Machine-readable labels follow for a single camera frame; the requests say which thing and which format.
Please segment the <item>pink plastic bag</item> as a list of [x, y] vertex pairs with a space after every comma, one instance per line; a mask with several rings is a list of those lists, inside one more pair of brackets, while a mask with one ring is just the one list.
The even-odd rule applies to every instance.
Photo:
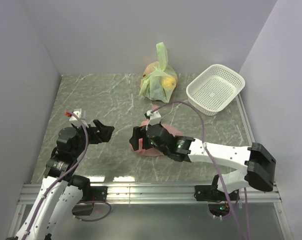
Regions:
[[177, 141], [183, 137], [177, 128], [161, 123], [161, 115], [153, 108], [145, 114], [146, 120], [133, 128], [129, 140], [131, 149], [143, 156], [167, 156], [179, 161], [181, 154], [177, 151]]

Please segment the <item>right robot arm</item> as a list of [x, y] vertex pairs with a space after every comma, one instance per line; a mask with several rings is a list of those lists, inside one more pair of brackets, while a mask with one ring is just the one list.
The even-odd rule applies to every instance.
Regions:
[[251, 146], [202, 142], [189, 136], [173, 135], [161, 124], [134, 127], [129, 142], [134, 151], [156, 149], [176, 162], [212, 163], [233, 168], [231, 173], [214, 177], [211, 194], [217, 200], [246, 187], [261, 192], [271, 192], [274, 188], [276, 160], [257, 142]]

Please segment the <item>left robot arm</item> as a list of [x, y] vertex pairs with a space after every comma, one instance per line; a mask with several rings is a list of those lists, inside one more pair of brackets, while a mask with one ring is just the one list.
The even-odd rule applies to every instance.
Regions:
[[93, 209], [95, 203], [106, 203], [107, 187], [92, 188], [89, 178], [74, 174], [89, 144], [109, 142], [114, 131], [114, 127], [97, 119], [93, 123], [91, 126], [81, 121], [79, 126], [71, 125], [59, 132], [39, 193], [13, 240], [54, 240], [60, 225], [74, 216], [77, 204]]

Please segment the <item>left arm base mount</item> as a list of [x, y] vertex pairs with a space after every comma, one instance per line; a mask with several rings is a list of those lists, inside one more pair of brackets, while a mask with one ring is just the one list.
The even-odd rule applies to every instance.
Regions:
[[106, 202], [107, 186], [91, 186], [88, 193], [72, 209], [74, 216], [89, 216], [93, 213], [95, 206]]

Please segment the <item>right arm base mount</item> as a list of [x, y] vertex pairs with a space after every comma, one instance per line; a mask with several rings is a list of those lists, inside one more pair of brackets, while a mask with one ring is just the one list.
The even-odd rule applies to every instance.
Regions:
[[207, 202], [209, 213], [213, 217], [223, 219], [231, 213], [226, 195], [218, 190], [217, 184], [196, 185], [194, 198], [197, 202]]

